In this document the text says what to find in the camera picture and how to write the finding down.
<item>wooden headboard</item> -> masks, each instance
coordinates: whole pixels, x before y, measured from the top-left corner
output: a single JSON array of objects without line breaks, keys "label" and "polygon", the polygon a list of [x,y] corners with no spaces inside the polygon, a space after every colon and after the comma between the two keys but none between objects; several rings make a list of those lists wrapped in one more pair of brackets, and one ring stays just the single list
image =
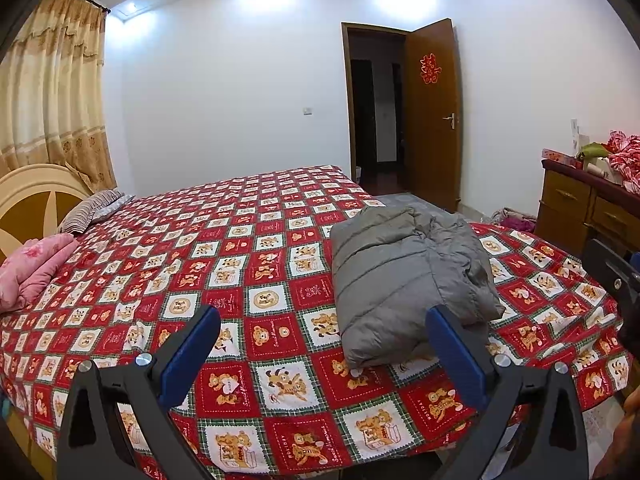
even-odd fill
[{"label": "wooden headboard", "polygon": [[66,214],[91,194],[56,164],[32,164],[0,178],[0,263],[28,239],[55,234]]}]

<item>clothes pile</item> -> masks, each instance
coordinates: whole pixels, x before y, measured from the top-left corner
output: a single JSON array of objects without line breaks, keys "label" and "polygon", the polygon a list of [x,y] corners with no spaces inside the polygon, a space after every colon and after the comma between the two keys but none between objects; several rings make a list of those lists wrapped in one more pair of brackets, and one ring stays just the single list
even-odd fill
[{"label": "clothes pile", "polygon": [[33,303],[78,246],[73,235],[57,234],[14,251],[0,267],[0,314]]},{"label": "clothes pile", "polygon": [[536,230],[538,218],[533,215],[521,213],[515,209],[503,207],[498,209],[492,216],[491,225],[501,225],[509,229],[517,229],[523,233],[533,233]]},{"label": "clothes pile", "polygon": [[366,207],[335,224],[335,308],[350,369],[432,358],[428,309],[446,305],[488,336],[500,304],[487,252],[459,214],[417,206]]},{"label": "clothes pile", "polygon": [[614,131],[609,134],[605,147],[611,153],[611,167],[622,175],[625,189],[640,194],[640,136],[627,137],[623,132]]}]

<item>box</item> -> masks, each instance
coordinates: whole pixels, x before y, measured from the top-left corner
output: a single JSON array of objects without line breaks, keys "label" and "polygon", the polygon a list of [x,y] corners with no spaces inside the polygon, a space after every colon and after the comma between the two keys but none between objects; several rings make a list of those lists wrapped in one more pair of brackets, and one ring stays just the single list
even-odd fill
[{"label": "box", "polygon": [[555,152],[554,150],[544,149],[542,150],[542,158],[548,158],[554,160],[565,166],[571,166],[572,168],[582,169],[582,162],[577,160],[574,156],[565,155],[564,153]]}]

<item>red checkered bedspread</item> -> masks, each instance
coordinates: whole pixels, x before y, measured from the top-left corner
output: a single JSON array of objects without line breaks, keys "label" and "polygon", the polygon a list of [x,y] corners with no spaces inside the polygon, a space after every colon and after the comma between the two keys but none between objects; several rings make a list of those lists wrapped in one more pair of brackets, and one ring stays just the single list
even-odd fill
[{"label": "red checkered bedspread", "polygon": [[[262,174],[135,200],[81,237],[40,301],[4,316],[2,387],[56,455],[78,363],[154,352],[203,304],[220,338],[172,417],[213,476],[300,474],[435,449],[464,433],[437,360],[349,370],[331,279],[331,226],[380,206],[332,166]],[[614,301],[538,238],[473,224],[506,307],[491,352],[562,360],[585,409],[626,385]],[[127,433],[160,478],[129,406]]]}]

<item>striped pillow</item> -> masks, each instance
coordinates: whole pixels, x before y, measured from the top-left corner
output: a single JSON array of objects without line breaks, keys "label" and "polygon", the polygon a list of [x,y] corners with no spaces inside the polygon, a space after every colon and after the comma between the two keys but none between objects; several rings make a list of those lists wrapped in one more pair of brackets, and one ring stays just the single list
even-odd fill
[{"label": "striped pillow", "polygon": [[71,233],[73,235],[84,233],[96,210],[114,203],[124,195],[116,189],[106,189],[85,198],[65,216],[58,228],[59,233]]},{"label": "striped pillow", "polygon": [[97,224],[98,222],[104,222],[105,220],[109,219],[118,209],[131,202],[133,200],[133,197],[133,195],[123,195],[113,204],[108,205],[107,207],[96,209],[90,225]]}]

